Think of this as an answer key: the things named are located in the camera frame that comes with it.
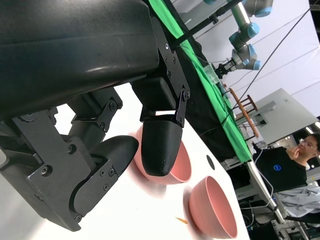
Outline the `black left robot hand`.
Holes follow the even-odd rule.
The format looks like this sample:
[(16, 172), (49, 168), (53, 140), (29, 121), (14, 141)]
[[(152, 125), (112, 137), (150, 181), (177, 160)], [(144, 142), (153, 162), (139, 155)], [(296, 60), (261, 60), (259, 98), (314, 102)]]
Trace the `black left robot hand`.
[(170, 173), (190, 89), (142, 0), (0, 3), (1, 174), (72, 232), (141, 150)]

